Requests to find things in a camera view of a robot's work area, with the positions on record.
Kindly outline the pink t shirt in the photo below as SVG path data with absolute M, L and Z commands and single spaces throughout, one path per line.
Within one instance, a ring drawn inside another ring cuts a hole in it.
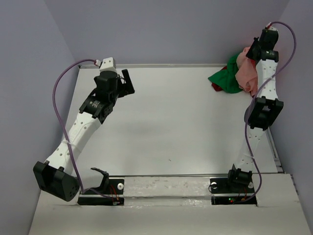
M 238 55 L 236 64 L 238 71 L 235 74 L 239 87 L 246 93 L 254 96 L 258 90 L 258 75 L 256 71 L 256 62 L 249 59 L 246 55 L 250 47 L 245 47 Z

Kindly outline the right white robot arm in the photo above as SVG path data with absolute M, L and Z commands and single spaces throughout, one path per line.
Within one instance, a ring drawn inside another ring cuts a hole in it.
M 225 186 L 231 192 L 243 192 L 244 189 L 253 186 L 254 151 L 284 106 L 276 93 L 275 76 L 279 53 L 274 47 L 278 38 L 276 28 L 265 28 L 261 36 L 254 39 L 247 52 L 247 57 L 256 62 L 258 90 L 245 112 L 245 142 L 225 180 Z

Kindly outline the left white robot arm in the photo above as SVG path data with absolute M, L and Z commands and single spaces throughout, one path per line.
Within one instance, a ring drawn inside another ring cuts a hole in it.
M 134 94 L 127 69 L 119 75 L 102 71 L 94 78 L 96 87 L 87 96 L 57 149 L 42 163 L 36 162 L 33 172 L 39 188 L 66 202 L 83 191 L 76 161 L 94 132 L 112 113 L 119 98 Z

